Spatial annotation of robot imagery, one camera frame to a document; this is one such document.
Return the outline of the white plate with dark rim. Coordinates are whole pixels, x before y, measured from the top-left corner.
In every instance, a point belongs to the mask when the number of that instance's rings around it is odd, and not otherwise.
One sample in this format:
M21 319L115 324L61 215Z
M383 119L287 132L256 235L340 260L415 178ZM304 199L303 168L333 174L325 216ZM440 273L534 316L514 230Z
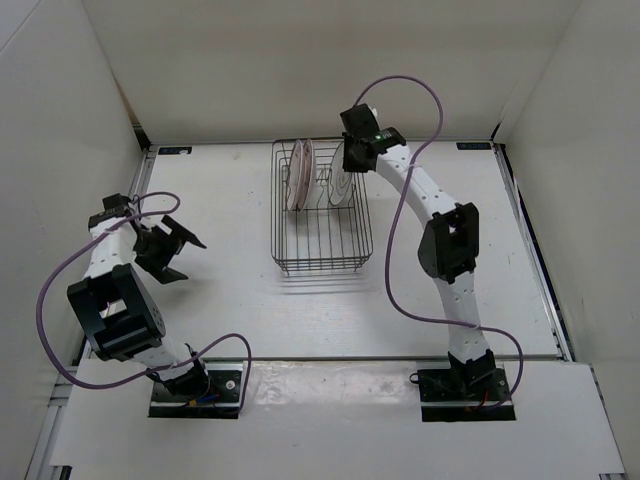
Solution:
M328 201L335 207L347 202L352 194L353 174L343 168L344 143L337 147L330 164Z

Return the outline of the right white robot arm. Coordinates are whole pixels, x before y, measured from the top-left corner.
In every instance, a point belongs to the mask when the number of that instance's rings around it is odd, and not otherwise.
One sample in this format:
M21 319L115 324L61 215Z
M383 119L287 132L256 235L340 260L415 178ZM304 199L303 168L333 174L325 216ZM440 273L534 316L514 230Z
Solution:
M479 211L474 204L462 204L442 190L417 164L417 154L395 128L347 127L343 137L342 170L373 171L400 194L385 253L385 289L390 302L412 320L448 327L449 387L458 398L470 400L490 388L496 370L475 297ZM416 215L423 229L417 258L436 285L443 318L421 318L404 310L393 298L391 250L404 206Z

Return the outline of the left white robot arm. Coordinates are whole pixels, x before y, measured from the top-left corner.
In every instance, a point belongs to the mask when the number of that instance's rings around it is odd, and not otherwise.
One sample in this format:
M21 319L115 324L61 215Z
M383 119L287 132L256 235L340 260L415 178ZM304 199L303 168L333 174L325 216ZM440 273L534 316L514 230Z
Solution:
M186 244L205 245L170 216L161 223L91 217L89 231L97 244L86 273L68 287L67 297L98 358L136 362L171 395L198 400L210 388L204 364L192 358L195 351L188 344L166 336L164 318L135 267L162 285L185 280L169 263Z

